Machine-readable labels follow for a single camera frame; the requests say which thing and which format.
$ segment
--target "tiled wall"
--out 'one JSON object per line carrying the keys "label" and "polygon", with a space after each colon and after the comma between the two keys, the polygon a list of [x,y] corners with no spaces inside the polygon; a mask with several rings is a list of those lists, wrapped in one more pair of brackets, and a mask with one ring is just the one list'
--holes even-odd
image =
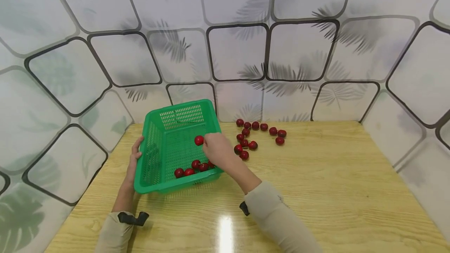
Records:
{"label": "tiled wall", "polygon": [[449,3],[0,0],[0,252],[43,251],[128,125],[200,98],[361,122],[450,240]]}

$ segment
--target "basket rim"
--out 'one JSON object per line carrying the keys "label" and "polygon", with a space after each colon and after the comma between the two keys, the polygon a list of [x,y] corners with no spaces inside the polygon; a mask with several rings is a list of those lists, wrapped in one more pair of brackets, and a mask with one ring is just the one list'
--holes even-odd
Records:
{"label": "basket rim", "polygon": [[[184,108],[186,106],[195,105],[195,104],[199,104],[199,103],[207,103],[209,113],[214,114],[214,116],[216,115],[216,113],[214,111],[213,103],[209,99],[193,100],[190,102],[180,103],[177,105],[169,105],[169,106],[148,112],[148,114],[145,116],[144,125],[143,125],[143,129],[142,129],[142,135],[145,137],[143,132],[148,130],[148,126],[150,125],[150,121],[148,119],[153,114],[159,114],[159,113],[165,112],[167,110],[176,110],[178,108]],[[213,122],[214,122],[214,126],[216,128],[216,132],[221,133],[222,131],[220,129],[220,125],[219,125],[219,121],[217,120],[217,117],[213,118]],[[142,155],[145,154],[146,150],[147,150],[147,147],[145,145],[139,147],[139,151],[142,152]],[[141,171],[143,169],[143,163],[144,163],[143,160],[138,160],[138,163],[136,166],[136,173],[134,176],[134,189],[136,190],[136,192],[138,192],[140,194],[146,194],[146,193],[150,193],[150,192],[154,192],[154,191],[161,192],[168,188],[179,187],[186,183],[202,180],[202,179],[208,178],[209,176],[213,176],[213,175],[220,174],[223,172],[223,170],[221,170],[219,167],[215,167],[214,169],[211,169],[211,170],[208,170],[205,172],[195,173],[193,175],[181,177],[176,180],[171,180],[169,182],[164,182],[164,183],[159,183],[156,185],[149,185],[147,187],[143,187],[140,185],[140,176],[142,173]]]}

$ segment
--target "finger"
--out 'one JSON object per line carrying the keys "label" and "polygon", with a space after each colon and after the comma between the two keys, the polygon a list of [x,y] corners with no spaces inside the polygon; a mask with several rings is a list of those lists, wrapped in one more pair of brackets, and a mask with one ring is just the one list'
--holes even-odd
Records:
{"label": "finger", "polygon": [[140,136],[136,142],[134,142],[134,145],[131,147],[131,153],[138,153],[139,152],[139,145],[143,141],[143,136]]}

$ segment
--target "wooden table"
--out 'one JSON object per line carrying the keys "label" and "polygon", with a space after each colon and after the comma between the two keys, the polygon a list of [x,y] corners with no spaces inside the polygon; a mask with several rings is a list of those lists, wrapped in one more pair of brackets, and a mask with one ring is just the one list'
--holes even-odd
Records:
{"label": "wooden table", "polygon": [[[307,224],[325,252],[450,252],[402,179],[356,122],[273,123],[287,130],[276,146],[268,132],[248,166],[269,180]],[[222,123],[236,143],[240,131]],[[142,125],[130,126],[47,252],[92,252],[127,168]],[[136,227],[133,252],[278,252],[239,209],[243,194],[232,179],[167,195],[136,197],[137,212],[150,215]]]}

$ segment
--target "sleeve cuff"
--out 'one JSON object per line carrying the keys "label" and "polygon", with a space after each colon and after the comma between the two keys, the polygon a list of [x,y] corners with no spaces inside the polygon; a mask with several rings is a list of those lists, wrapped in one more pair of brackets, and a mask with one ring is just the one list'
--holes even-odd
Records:
{"label": "sleeve cuff", "polygon": [[248,211],[258,220],[264,220],[276,205],[283,203],[281,194],[267,181],[261,182],[258,187],[246,194],[244,199]]}

